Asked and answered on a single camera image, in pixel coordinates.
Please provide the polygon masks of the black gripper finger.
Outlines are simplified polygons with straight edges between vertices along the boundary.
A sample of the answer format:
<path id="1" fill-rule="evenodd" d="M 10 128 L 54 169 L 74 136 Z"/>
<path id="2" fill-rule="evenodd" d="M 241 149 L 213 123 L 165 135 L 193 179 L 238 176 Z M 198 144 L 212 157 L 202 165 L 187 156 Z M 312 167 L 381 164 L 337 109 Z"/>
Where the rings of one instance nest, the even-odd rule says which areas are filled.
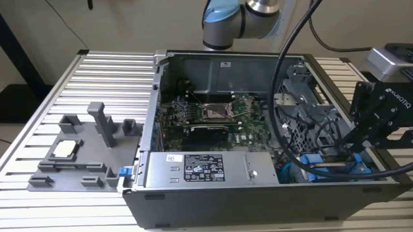
<path id="1" fill-rule="evenodd" d="M 364 147 L 375 147 L 376 149 L 411 149 L 413 147 L 413 128 L 399 128 L 385 137 L 376 137 L 365 140 Z"/>
<path id="2" fill-rule="evenodd" d="M 356 86 L 351 114 L 353 129 L 343 139 L 344 145 L 351 145 L 349 152 L 360 153 L 372 147 L 376 138 L 385 131 L 391 116 L 387 97 L 388 85 L 383 82 L 359 82 Z"/>

